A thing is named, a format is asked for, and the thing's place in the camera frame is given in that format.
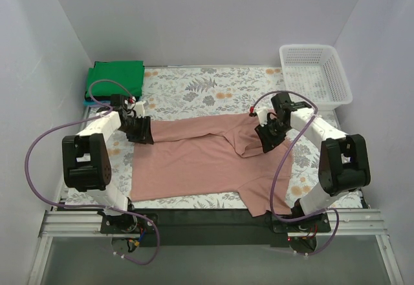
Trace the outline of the pink t shirt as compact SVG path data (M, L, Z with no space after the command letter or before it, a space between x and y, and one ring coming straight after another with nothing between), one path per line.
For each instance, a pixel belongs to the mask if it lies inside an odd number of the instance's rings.
M131 200L236 192L252 216L265 214L290 141L264 153L255 132L258 124L247 114L153 121L154 144L134 148ZM290 213L285 197L292 164L288 155L276 182L274 209L279 215Z

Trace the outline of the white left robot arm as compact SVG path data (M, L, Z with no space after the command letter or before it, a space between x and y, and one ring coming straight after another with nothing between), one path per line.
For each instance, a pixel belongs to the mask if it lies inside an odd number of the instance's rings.
M84 130L62 140L64 182L68 188L92 197L108 225L131 233L138 227L138 218L131 213L131 199L111 183L106 142L121 131L129 142L154 144L151 117L145 113L145 101L136 102L122 94L113 94L109 106L102 107L96 117Z

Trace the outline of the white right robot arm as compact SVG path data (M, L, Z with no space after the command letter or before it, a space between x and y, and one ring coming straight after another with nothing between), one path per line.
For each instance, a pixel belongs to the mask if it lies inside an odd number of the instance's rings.
M259 120L255 128L264 153L275 149L294 129L298 135L290 143L283 160L297 141L306 137L320 152L318 183L300 198L289 216L281 216L274 209L274 192L284 163L276 169L269 194L270 211L280 222L292 223L299 231L310 230L316 224L316 216L326 213L331 205L347 193L369 185L371 173L365 139L360 134L347 134L331 126L318 115L318 107L302 96L293 102L291 91L276 90L270 93L273 111L253 104L249 115Z

